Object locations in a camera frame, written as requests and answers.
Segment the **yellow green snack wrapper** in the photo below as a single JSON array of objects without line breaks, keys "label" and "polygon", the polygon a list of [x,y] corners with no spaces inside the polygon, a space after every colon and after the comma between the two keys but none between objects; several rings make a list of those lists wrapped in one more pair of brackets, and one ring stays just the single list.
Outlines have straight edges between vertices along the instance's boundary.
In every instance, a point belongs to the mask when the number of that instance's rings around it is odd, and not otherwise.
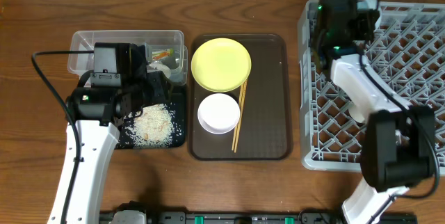
[{"label": "yellow green snack wrapper", "polygon": [[153,61],[161,61],[165,58],[168,58],[174,54],[174,49],[156,49],[152,51],[152,60]]}]

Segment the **rice and nuts leftovers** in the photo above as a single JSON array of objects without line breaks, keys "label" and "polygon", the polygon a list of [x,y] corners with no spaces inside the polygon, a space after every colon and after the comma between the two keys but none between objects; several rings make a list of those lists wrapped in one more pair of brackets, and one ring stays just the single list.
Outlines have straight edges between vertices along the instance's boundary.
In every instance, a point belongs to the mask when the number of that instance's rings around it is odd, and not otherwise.
[{"label": "rice and nuts leftovers", "polygon": [[124,121],[121,142],[131,148],[169,148],[184,142],[184,120],[175,104],[147,106]]}]

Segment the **white bowl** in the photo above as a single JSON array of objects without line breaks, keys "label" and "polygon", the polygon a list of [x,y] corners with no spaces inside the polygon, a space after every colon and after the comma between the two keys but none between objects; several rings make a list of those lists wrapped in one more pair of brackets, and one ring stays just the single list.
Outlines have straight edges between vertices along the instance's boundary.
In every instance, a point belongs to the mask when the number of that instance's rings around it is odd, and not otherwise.
[{"label": "white bowl", "polygon": [[197,119],[200,125],[211,134],[226,134],[233,130],[240,118],[237,101],[226,94],[214,93],[200,103]]}]

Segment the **light blue bowl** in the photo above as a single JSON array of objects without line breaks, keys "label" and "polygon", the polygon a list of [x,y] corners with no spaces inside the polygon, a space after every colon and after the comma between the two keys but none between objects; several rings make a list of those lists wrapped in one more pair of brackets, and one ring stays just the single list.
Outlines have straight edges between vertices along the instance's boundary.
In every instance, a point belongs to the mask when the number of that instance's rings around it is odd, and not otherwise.
[{"label": "light blue bowl", "polygon": [[[361,0],[361,1],[357,2],[358,11],[371,10],[371,9],[376,8],[376,6],[377,6],[377,0]],[[375,29],[379,29],[380,23],[382,20],[382,17],[381,17],[382,10],[379,8],[378,12],[379,12],[379,15],[375,22]]]}]

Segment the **white cup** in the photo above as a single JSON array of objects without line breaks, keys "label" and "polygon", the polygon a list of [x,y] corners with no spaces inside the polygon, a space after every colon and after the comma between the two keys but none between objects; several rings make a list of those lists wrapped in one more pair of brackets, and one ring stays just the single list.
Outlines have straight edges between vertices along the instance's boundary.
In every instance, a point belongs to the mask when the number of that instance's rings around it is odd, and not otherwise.
[{"label": "white cup", "polygon": [[355,120],[358,123],[364,123],[365,118],[364,116],[359,112],[359,109],[352,104],[352,106],[349,108],[349,114],[352,117],[353,120]]}]

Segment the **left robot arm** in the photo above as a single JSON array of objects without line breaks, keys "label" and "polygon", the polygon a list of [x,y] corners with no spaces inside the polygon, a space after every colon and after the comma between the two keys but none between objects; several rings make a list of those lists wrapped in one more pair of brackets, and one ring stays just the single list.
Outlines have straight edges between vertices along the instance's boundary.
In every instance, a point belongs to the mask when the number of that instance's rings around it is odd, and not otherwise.
[{"label": "left robot arm", "polygon": [[98,223],[108,165],[126,116],[166,102],[172,84],[162,71],[89,70],[62,103],[67,147],[49,223]]}]

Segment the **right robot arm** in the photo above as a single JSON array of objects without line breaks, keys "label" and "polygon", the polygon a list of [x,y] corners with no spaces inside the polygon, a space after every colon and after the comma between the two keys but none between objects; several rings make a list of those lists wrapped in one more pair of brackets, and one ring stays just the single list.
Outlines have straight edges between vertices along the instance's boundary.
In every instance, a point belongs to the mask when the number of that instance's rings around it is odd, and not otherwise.
[{"label": "right robot arm", "polygon": [[377,223],[396,199],[410,197],[410,188],[440,178],[433,110],[396,95],[356,45],[371,39],[379,16],[377,9],[319,5],[311,42],[318,68],[350,98],[351,116],[366,124],[363,178],[341,206],[344,223]]}]

